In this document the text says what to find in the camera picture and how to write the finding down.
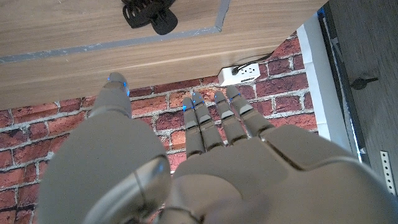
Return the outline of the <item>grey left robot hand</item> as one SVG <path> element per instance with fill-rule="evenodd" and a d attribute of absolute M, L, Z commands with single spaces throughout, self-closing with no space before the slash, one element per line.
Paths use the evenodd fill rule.
<path fill-rule="evenodd" d="M 397 222 L 397 198 L 368 166 L 316 134 L 275 127 L 233 86 L 215 95 L 224 138 L 200 94 L 184 99 L 187 158 L 175 170 L 128 95 L 110 74 L 49 162 L 39 223 Z"/>

